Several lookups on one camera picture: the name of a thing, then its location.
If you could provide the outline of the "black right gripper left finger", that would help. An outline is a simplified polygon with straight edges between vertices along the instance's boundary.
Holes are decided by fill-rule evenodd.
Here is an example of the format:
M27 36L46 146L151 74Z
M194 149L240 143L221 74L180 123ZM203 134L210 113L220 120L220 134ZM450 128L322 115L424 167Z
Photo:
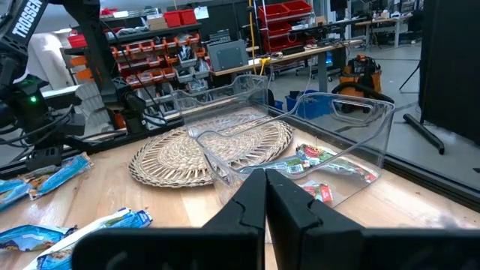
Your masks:
M81 238L73 269L264 269L266 173L254 170L200 228L100 229Z

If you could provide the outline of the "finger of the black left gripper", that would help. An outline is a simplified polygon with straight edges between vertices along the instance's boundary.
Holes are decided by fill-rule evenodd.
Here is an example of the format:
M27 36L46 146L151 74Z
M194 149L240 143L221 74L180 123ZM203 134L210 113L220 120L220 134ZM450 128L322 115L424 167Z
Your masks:
M30 171L44 167L44 150L34 149L25 159L25 166Z
M63 147L61 145L55 145L46 148L44 151L43 161L45 166L60 166L62 164Z

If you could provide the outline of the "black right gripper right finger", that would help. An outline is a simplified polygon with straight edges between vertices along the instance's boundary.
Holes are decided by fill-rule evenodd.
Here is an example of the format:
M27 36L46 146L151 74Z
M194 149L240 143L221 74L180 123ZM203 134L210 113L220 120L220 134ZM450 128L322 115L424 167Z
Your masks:
M267 169L266 214L279 269L478 269L477 229L366 228Z

